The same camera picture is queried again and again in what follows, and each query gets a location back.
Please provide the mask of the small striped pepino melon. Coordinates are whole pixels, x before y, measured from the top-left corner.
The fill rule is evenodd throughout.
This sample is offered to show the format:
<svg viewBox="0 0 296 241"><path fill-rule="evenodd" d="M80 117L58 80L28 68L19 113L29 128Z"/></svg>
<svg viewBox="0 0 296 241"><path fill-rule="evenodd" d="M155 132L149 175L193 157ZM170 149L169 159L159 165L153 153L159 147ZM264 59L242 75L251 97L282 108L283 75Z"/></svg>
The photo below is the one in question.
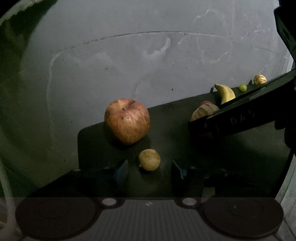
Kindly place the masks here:
<svg viewBox="0 0 296 241"><path fill-rule="evenodd" d="M262 74L257 74L254 76L253 83L255 85L262 85L267 83L267 78Z"/></svg>

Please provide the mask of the green grape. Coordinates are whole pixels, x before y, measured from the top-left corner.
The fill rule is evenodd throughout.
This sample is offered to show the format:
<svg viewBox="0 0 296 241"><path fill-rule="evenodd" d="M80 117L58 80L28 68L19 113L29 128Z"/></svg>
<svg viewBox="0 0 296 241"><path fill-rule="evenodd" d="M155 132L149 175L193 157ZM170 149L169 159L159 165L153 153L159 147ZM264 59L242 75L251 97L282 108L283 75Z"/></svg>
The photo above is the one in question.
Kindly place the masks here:
<svg viewBox="0 0 296 241"><path fill-rule="evenodd" d="M239 85L239 90L240 90L241 92L246 92L246 91L247 91L247 84L245 84L245 83L241 83L241 84Z"/></svg>

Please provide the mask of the small yellow-brown round fruit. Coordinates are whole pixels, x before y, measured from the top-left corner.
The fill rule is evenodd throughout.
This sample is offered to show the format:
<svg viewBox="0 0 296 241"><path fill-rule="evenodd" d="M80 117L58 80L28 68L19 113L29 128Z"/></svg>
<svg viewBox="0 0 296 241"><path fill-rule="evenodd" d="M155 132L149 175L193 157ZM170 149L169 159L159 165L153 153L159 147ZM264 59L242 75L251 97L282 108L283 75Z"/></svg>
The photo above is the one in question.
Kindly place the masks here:
<svg viewBox="0 0 296 241"><path fill-rule="evenodd" d="M145 149L143 150L139 156L139 164L142 168L147 171L154 171L156 170L161 162L160 155L154 149Z"/></svg>

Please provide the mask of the yellow banana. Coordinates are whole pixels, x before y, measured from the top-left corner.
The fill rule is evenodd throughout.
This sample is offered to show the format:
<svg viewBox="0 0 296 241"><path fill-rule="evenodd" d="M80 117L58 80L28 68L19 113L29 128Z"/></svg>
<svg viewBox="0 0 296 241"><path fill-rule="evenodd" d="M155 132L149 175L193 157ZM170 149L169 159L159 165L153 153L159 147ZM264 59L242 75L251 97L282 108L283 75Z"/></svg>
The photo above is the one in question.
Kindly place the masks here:
<svg viewBox="0 0 296 241"><path fill-rule="evenodd" d="M224 104L236 98L235 93L230 87L223 84L215 84L214 87L221 96L221 104Z"/></svg>

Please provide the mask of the large striped pepino melon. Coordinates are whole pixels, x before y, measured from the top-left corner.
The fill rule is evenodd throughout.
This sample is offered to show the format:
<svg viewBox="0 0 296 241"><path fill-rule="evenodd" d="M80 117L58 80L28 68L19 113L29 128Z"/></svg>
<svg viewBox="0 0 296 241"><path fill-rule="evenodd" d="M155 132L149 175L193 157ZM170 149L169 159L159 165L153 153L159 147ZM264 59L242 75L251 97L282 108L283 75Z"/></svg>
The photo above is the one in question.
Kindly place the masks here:
<svg viewBox="0 0 296 241"><path fill-rule="evenodd" d="M203 104L199 106L193 113L190 118L190 121L195 121L199 118L202 118L204 116L212 115L216 111L219 111L219 107L216 106L215 104Z"/></svg>

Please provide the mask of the small red tomato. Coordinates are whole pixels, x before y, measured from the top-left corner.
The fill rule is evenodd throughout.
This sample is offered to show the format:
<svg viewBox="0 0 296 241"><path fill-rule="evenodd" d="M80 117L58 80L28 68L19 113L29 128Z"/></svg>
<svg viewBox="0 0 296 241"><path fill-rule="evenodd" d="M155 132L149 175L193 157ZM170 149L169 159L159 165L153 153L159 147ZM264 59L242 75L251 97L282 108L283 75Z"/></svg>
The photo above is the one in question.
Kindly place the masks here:
<svg viewBox="0 0 296 241"><path fill-rule="evenodd" d="M212 102L210 102L210 101L203 101L203 102L201 102L201 105L207 104L207 103L212 104Z"/></svg>

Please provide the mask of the black mat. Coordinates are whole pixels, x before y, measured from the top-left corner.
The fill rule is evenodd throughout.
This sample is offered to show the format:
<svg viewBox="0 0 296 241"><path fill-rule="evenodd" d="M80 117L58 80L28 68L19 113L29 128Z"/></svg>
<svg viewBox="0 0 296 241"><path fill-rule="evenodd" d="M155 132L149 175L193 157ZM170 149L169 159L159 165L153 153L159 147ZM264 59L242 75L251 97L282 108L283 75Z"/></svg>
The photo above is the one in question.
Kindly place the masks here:
<svg viewBox="0 0 296 241"><path fill-rule="evenodd" d="M79 168L91 188L106 196L103 172L128 160L127 197L182 197L178 169L173 161L189 169L195 167L203 190L213 188L217 196L276 196L292 161L284 132L273 123L237 134L217 129L212 133L194 131L190 116L201 102L219 104L217 92L198 95L149 109L151 128L134 144L121 142L105 123L78 133ZM138 156L154 149L161 158L159 167L147 171Z"/></svg>

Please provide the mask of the red apple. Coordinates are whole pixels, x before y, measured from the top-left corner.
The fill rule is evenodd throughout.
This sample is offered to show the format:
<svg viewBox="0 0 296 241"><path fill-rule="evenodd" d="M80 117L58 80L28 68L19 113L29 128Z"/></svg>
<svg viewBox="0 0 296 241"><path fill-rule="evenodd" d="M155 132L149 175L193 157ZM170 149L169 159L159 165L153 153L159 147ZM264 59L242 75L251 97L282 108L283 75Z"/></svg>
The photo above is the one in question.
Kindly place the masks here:
<svg viewBox="0 0 296 241"><path fill-rule="evenodd" d="M118 99L108 105L104 121L122 142L133 144L147 135L150 116L147 108L139 101Z"/></svg>

